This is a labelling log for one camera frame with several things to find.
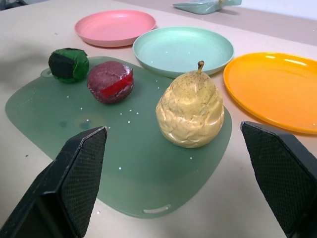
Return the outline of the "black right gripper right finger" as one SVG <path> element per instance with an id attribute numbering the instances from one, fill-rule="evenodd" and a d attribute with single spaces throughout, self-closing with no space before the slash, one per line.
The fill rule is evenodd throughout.
<path id="1" fill-rule="evenodd" d="M 288 238 L 317 236 L 317 159 L 291 133 L 243 121 L 256 181 Z"/>

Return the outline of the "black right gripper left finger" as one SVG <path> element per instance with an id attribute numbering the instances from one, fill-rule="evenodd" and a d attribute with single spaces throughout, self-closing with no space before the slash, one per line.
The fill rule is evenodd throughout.
<path id="1" fill-rule="evenodd" d="M 83 238 L 99 192 L 107 127 L 67 140 L 0 230 L 2 238 Z"/>

